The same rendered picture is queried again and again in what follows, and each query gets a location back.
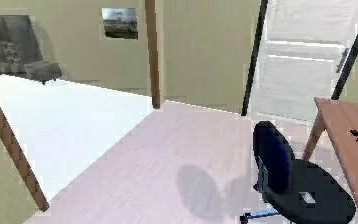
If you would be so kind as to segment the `white room door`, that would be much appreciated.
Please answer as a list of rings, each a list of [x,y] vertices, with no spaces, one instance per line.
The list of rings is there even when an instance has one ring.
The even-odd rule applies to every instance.
[[[250,111],[313,121],[314,98],[332,96],[357,34],[358,0],[268,0]]]

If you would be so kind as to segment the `framed landscape picture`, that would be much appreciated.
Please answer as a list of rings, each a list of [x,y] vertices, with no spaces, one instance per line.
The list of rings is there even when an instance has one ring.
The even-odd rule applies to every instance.
[[[102,8],[104,33],[115,39],[138,39],[138,23],[135,8]]]

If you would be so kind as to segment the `brown wooden desk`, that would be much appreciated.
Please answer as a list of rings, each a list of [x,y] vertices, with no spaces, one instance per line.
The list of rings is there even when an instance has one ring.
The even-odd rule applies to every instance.
[[[358,207],[358,142],[350,133],[358,131],[358,103],[314,98],[318,112],[303,152],[309,160],[324,130],[327,131],[349,188]]]

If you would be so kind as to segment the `dark blue office chair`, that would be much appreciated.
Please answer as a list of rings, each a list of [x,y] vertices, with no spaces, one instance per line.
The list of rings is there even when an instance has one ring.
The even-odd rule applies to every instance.
[[[297,159],[287,139],[272,122],[260,121],[255,125],[253,153],[258,167],[253,188],[272,207],[241,215],[240,224],[274,215],[285,217],[290,224],[352,221],[356,206],[350,194],[320,166]]]

